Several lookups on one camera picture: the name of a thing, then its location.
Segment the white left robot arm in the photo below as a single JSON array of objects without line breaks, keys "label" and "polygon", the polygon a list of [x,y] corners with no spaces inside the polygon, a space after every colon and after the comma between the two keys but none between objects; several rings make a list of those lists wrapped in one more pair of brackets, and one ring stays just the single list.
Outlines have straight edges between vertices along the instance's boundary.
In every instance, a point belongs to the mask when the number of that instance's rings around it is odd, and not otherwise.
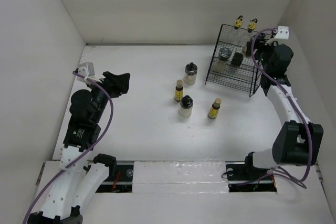
[{"label": "white left robot arm", "polygon": [[84,208],[104,180],[117,175],[114,156],[98,154],[86,162],[94,147],[107,133],[113,118],[114,98],[129,90],[131,75],[103,73],[101,79],[73,72],[87,89],[70,98],[71,114],[63,141],[58,173],[31,203],[23,223],[82,223]]}]

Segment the small black-cap back jar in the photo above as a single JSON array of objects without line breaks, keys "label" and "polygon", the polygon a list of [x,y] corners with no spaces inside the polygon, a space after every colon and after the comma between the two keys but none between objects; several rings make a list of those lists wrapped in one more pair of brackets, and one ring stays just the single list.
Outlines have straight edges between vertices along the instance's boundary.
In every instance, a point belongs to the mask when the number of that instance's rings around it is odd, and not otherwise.
[{"label": "small black-cap back jar", "polygon": [[250,41],[246,42],[243,50],[242,50],[242,54],[245,57],[251,57],[251,45],[252,45],[253,40],[251,39]]}]

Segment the glass bottle with dark sauce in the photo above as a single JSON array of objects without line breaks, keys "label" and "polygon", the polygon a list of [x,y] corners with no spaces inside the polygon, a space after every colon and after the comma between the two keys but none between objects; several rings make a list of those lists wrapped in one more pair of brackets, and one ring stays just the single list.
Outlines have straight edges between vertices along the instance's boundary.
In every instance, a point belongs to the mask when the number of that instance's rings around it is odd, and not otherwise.
[{"label": "glass bottle with dark sauce", "polygon": [[239,40],[238,40],[238,44],[236,44],[237,48],[236,48],[236,51],[231,61],[231,64],[233,66],[238,67],[242,64],[242,61],[244,58],[244,55],[242,54],[242,50],[246,42],[250,41],[250,39],[252,38],[257,23],[258,23],[258,19],[254,18],[249,22],[246,30],[240,27]]}]

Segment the grey-lid white powder shaker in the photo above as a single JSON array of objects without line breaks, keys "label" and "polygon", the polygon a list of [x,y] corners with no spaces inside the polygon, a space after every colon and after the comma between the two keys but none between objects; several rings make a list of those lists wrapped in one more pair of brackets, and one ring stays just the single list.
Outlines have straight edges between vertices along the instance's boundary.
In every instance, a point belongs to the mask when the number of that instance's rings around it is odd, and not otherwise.
[{"label": "grey-lid white powder shaker", "polygon": [[217,72],[219,73],[223,72],[231,55],[232,55],[232,51],[227,47],[223,47],[219,50],[218,61],[216,65]]}]

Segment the black-cap white powder jar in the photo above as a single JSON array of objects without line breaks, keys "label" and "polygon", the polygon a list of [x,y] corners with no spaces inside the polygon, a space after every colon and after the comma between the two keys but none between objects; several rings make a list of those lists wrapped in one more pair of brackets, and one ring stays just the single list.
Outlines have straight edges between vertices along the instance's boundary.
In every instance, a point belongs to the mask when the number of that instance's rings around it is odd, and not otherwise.
[{"label": "black-cap white powder jar", "polygon": [[184,96],[180,101],[180,107],[179,107],[179,115],[188,118],[192,114],[192,108],[193,108],[194,101],[189,96]]}]

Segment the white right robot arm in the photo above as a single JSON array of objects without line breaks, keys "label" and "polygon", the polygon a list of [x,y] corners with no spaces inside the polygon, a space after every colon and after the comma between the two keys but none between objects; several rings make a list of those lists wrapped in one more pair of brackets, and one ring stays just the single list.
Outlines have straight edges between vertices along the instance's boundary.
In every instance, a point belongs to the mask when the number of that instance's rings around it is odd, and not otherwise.
[{"label": "white right robot arm", "polygon": [[262,177],[282,176],[302,185],[317,161],[324,130],[305,116],[292,94],[286,71],[293,51],[274,38],[267,40],[263,33],[252,36],[246,46],[246,54],[261,72],[260,86],[274,106],[282,128],[270,149],[246,156],[243,173],[250,179],[261,173]]}]

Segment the black-lid beige spice jar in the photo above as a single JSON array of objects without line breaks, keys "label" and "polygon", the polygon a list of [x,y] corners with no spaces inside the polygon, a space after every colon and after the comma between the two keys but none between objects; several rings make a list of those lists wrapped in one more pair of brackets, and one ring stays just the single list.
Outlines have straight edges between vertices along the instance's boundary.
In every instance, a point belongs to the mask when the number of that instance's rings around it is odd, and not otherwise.
[{"label": "black-lid beige spice jar", "polygon": [[195,63],[190,62],[185,66],[184,82],[193,85],[196,82],[198,67]]}]

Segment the small yellow bottle cork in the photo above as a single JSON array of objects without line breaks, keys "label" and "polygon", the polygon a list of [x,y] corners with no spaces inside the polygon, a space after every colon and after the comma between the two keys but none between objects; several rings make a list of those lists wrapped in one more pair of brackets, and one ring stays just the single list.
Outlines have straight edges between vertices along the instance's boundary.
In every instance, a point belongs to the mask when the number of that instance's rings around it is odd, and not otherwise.
[{"label": "small yellow bottle cork", "polygon": [[216,119],[217,118],[217,115],[218,115],[218,112],[219,112],[219,109],[221,107],[221,103],[222,103],[222,100],[220,98],[216,98],[208,112],[208,117],[210,119]]},{"label": "small yellow bottle cork", "polygon": [[183,81],[181,79],[176,81],[174,99],[180,102],[183,97]]}]

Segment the clear glass bottle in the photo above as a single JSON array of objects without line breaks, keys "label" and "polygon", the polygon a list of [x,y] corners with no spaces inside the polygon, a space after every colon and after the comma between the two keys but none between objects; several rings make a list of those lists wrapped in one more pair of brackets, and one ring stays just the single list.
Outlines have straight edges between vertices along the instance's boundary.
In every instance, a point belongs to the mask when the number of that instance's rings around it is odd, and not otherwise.
[{"label": "clear glass bottle", "polygon": [[225,47],[230,48],[232,45],[238,44],[239,40],[239,29],[242,26],[243,16],[239,15],[238,18],[234,21],[232,26],[223,25],[222,26],[222,41],[226,44]]}]

